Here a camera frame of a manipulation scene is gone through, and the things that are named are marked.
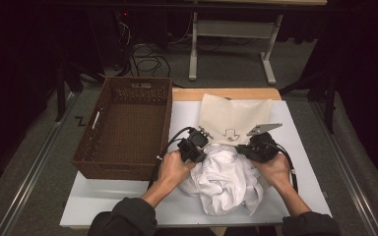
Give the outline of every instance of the arrow symbol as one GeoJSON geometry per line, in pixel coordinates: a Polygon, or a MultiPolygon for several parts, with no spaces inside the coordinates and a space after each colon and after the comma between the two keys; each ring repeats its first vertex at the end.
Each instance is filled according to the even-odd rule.
{"type": "Polygon", "coordinates": [[[238,138],[240,137],[239,135],[235,135],[234,129],[225,130],[225,135],[223,136],[226,137],[230,142],[237,141],[238,138]]]}

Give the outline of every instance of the dark sleeve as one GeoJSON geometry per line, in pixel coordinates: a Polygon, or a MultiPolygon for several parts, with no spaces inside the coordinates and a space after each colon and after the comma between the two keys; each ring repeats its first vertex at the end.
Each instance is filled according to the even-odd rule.
{"type": "Polygon", "coordinates": [[[113,208],[108,222],[97,235],[151,236],[157,225],[156,212],[151,205],[142,199],[125,198],[113,208]]]}
{"type": "Polygon", "coordinates": [[[328,214],[309,211],[298,217],[284,217],[282,232],[284,236],[297,235],[341,235],[337,222],[328,214]]]}

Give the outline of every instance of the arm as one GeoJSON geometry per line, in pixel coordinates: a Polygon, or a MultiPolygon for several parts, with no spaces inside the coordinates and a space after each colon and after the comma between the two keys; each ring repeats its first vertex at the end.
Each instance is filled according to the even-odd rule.
{"type": "Polygon", "coordinates": [[[266,163],[252,163],[281,195],[290,214],[290,217],[283,219],[283,235],[341,235],[339,225],[332,217],[311,211],[293,189],[289,180],[289,165],[283,154],[278,153],[266,163]]]}
{"type": "Polygon", "coordinates": [[[119,202],[109,217],[97,216],[88,235],[153,235],[157,227],[156,206],[187,177],[195,165],[192,162],[183,163],[179,151],[167,153],[158,179],[149,190],[140,198],[126,198],[119,202]]]}

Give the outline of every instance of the white cloth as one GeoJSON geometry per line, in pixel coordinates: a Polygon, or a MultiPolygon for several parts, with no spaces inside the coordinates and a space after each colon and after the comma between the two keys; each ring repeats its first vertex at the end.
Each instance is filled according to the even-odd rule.
{"type": "Polygon", "coordinates": [[[199,196],[208,215],[224,215],[239,205],[253,214],[263,198],[262,185],[266,185],[259,170],[231,146],[211,145],[204,152],[206,159],[179,188],[189,196],[199,196]]]}
{"type": "Polygon", "coordinates": [[[256,125],[268,123],[271,110],[271,100],[232,101],[205,94],[198,125],[213,137],[210,144],[247,145],[247,133],[256,125]]]}

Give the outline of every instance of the wicker basket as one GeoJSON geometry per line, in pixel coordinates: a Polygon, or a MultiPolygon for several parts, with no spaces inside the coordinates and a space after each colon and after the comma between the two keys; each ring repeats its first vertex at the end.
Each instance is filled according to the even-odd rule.
{"type": "Polygon", "coordinates": [[[72,163],[89,179],[149,180],[171,103],[170,79],[106,79],[72,163]]]}

